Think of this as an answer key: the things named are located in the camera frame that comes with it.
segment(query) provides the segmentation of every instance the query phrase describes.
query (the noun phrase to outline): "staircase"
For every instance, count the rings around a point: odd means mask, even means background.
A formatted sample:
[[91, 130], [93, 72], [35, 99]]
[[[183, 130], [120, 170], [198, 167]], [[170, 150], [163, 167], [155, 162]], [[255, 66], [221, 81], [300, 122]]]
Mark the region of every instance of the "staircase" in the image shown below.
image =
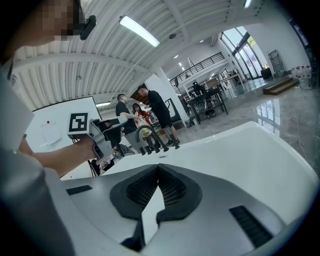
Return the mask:
[[279, 95], [290, 88], [299, 84], [299, 80], [288, 78], [284, 81], [278, 82], [272, 86], [263, 89], [263, 94], [266, 95]]

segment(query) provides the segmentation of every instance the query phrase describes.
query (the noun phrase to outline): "black railing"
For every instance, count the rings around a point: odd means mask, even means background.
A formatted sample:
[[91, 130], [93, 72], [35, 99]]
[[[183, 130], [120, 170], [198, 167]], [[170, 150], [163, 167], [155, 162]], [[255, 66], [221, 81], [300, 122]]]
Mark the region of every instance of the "black railing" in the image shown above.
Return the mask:
[[[209, 57], [209, 58], [206, 58], [205, 60], [199, 62], [198, 64], [195, 64], [194, 66], [190, 67], [189, 69], [183, 71], [181, 74], [177, 75], [176, 78], [178, 80], [178, 83], [181, 84], [181, 82], [183, 80], [186, 80], [188, 79], [189, 77], [193, 76], [194, 74], [200, 72], [201, 70], [204, 70], [206, 69], [207, 67], [213, 65], [213, 64], [216, 64], [222, 60], [224, 60], [224, 56], [222, 55], [221, 52]], [[170, 84], [172, 86], [176, 86], [176, 83], [175, 83], [175, 79], [176, 78], [173, 78], [172, 80], [170, 80]]]

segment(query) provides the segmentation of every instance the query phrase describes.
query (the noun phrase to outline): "fluorescent light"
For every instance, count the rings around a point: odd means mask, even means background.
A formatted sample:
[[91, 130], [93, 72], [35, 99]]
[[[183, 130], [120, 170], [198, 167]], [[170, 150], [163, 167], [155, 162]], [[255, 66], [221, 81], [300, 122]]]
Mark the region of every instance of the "fluorescent light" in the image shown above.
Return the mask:
[[108, 102], [105, 102], [105, 103], [100, 103], [100, 104], [97, 104], [97, 105], [95, 105], [97, 108], [99, 108], [99, 107], [102, 107], [102, 106], [107, 106], [107, 105], [110, 105], [111, 104], [111, 102], [110, 101], [108, 101]]
[[140, 24], [135, 22], [133, 19], [129, 18], [128, 16], [124, 16], [120, 22], [122, 26], [125, 26], [126, 28], [130, 29], [131, 31], [138, 34], [140, 37], [147, 40], [150, 44], [152, 44], [154, 47], [157, 47], [160, 42], [152, 35], [150, 34], [144, 27], [142, 27]]
[[250, 4], [251, 4], [251, 0], [245, 0], [244, 8], [248, 8]]

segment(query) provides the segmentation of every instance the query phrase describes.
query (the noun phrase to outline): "red shirt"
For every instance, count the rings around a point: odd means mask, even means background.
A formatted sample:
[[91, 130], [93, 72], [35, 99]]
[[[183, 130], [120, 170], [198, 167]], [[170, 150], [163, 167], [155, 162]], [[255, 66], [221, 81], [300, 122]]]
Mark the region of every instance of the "red shirt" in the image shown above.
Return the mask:
[[[138, 111], [138, 115], [139, 115], [139, 116], [143, 116], [143, 117], [150, 117], [150, 115], [148, 114], [148, 112], [147, 112], [147, 111], [143, 111], [143, 110], [142, 110], [142, 112]], [[152, 126], [152, 124], [151, 124], [151, 122], [150, 122], [150, 119], [145, 119], [145, 121], [146, 121], [150, 126]]]

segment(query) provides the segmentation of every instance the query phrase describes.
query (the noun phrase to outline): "black table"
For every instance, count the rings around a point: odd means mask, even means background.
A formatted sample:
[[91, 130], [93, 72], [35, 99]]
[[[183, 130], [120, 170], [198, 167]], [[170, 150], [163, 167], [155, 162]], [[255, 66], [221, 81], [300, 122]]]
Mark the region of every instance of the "black table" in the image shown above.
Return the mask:
[[[215, 98], [216, 98], [214, 100], [215, 104], [210, 108], [207, 108], [207, 109], [204, 109], [204, 110], [202, 110], [200, 112], [197, 112], [196, 108], [195, 108], [195, 104], [198, 103], [198, 102], [206, 101], [207, 99], [211, 98], [212, 96], [215, 96]], [[191, 106], [192, 111], [193, 111], [193, 113], [195, 115], [195, 118], [196, 118], [197, 122], [199, 123], [199, 125], [201, 124], [199, 114], [202, 114], [204, 112], [213, 110], [213, 109], [215, 109], [217, 107], [221, 107], [222, 111], [225, 112], [228, 115], [228, 110], [226, 108], [224, 100], [222, 99], [222, 95], [221, 95], [221, 92], [220, 92], [219, 88], [210, 89], [210, 90], [206, 91], [205, 94], [202, 94], [201, 96], [193, 98], [193, 99], [189, 100], [187, 103]]]

